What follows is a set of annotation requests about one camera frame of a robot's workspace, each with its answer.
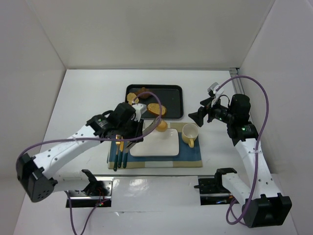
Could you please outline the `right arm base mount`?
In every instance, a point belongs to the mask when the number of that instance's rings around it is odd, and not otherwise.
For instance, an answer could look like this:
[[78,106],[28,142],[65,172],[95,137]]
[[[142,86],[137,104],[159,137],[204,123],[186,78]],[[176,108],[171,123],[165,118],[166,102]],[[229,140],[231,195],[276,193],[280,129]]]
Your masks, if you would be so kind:
[[198,177],[198,184],[194,188],[199,190],[202,206],[226,205],[234,199],[227,189],[217,185],[214,177]]

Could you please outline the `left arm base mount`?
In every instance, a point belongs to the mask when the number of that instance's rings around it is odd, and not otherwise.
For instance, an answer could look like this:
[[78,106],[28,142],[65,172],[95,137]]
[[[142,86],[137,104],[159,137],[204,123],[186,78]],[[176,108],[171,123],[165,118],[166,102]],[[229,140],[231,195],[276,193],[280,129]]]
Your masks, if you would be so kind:
[[100,184],[89,194],[78,190],[69,191],[73,208],[93,208],[97,203],[99,208],[111,207],[113,177],[96,176],[96,179]]

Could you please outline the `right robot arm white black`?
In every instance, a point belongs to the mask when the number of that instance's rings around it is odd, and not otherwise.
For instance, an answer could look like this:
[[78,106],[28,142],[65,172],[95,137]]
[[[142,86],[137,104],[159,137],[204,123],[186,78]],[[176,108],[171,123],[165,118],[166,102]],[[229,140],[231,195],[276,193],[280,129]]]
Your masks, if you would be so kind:
[[275,184],[265,161],[259,134],[249,120],[250,99],[235,94],[228,106],[223,106],[220,94],[209,92],[209,98],[189,117],[201,127],[204,117],[226,124],[228,136],[241,156],[250,185],[244,183],[233,168],[220,168],[215,173],[216,185],[228,190],[242,207],[240,220],[249,228],[280,226],[292,207],[290,197],[284,196]]

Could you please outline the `round bread bun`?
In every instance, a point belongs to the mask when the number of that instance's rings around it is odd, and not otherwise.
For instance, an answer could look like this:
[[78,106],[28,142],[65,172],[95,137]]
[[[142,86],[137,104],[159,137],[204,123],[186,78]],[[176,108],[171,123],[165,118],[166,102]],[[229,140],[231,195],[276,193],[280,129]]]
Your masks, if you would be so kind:
[[159,125],[156,127],[158,132],[165,132],[168,129],[168,124],[164,120],[161,120]]

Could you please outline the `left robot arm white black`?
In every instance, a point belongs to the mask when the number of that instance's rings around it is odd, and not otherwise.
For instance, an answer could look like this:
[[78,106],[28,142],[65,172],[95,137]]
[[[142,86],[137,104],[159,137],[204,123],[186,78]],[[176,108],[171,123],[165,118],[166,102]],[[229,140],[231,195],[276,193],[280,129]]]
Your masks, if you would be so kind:
[[58,181],[54,175],[67,163],[104,141],[124,139],[142,141],[143,119],[147,107],[122,102],[114,110],[89,119],[71,137],[56,141],[56,146],[35,156],[22,152],[16,161],[17,179],[34,203],[46,199]]

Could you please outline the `metal tongs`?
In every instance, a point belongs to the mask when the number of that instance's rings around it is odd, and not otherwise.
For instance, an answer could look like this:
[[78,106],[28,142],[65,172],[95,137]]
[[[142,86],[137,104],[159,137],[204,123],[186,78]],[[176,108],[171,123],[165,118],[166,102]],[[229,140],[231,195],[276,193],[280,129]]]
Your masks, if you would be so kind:
[[144,137],[149,135],[151,132],[153,132],[157,127],[158,125],[161,123],[161,118],[160,117],[156,117],[154,119],[154,121],[147,127],[145,128],[143,131],[142,131],[142,136],[139,136],[139,139],[135,140],[135,141],[130,141],[126,148],[125,148],[125,153],[128,153],[130,151],[130,149],[132,147],[134,147],[137,143],[139,142],[142,142]]

